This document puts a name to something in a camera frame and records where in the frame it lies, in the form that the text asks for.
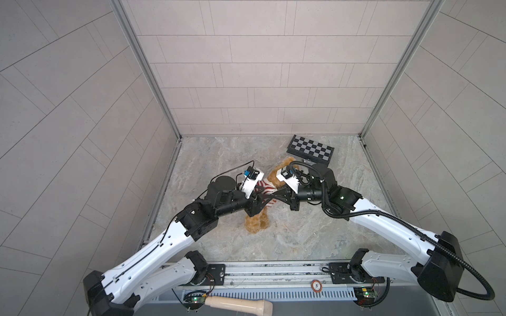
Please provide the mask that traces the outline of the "red white striped knit sweater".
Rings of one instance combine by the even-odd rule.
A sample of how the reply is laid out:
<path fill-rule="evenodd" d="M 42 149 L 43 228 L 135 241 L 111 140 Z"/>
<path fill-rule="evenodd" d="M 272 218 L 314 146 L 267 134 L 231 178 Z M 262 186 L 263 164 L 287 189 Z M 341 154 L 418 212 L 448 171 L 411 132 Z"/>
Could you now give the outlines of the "red white striped knit sweater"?
<path fill-rule="evenodd" d="M 255 187 L 255 192 L 257 194 L 272 194 L 277 190 L 277 188 L 268 180 L 258 181 Z M 276 204 L 276 200 L 270 200 L 265 208 L 271 208 Z"/>

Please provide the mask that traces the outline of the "brown teddy bear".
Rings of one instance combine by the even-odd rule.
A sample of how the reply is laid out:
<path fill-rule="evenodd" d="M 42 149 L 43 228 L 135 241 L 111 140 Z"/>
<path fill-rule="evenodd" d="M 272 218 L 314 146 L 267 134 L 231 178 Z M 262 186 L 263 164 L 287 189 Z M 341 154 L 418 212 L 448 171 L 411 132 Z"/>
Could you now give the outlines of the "brown teddy bear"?
<path fill-rule="evenodd" d="M 277 190 L 279 190 L 285 183 L 279 182 L 276 178 L 276 172 L 283 167 L 287 167 L 292 161 L 295 161 L 294 157 L 286 157 L 280 164 L 276 165 L 263 180 L 271 182 Z M 269 208 L 264 208 L 257 216 L 245 218 L 245 229 L 250 234 L 256 234 L 261 230 L 265 230 L 270 226 L 270 220 L 267 215 Z"/>

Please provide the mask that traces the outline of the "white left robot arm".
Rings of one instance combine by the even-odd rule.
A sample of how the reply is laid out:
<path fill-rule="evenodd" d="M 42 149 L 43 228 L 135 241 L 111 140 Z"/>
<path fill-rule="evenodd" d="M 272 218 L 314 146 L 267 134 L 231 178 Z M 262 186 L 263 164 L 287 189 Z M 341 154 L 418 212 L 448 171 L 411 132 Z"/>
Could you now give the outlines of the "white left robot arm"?
<path fill-rule="evenodd" d="M 220 217 L 241 210 L 254 217 L 270 200 L 257 184 L 242 192 L 235 179 L 218 177 L 208 184 L 205 198 L 188 204 L 147 246 L 117 267 L 104 273 L 92 271 L 84 278 L 89 315 L 134 315 L 173 287 L 201 283 L 208 263 L 198 251 L 190 251 L 169 267 L 164 264 L 216 228 Z"/>

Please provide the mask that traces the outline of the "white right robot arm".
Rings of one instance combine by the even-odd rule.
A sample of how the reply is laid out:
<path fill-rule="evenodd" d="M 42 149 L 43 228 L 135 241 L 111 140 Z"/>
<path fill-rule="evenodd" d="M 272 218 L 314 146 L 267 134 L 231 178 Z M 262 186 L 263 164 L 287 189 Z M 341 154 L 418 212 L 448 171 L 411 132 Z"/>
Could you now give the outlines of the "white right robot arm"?
<path fill-rule="evenodd" d="M 466 267 L 458 239 L 447 231 L 436 234 L 385 212 L 360 193 L 337 184 L 323 164 L 292 161 L 276 167 L 267 177 L 275 199 L 297 210 L 303 201 L 315 201 L 333 219 L 344 219 L 374 231 L 404 252 L 385 255 L 359 249 L 350 262 L 355 279 L 389 277 L 412 281 L 431 296 L 452 302 L 463 293 L 459 283 Z"/>

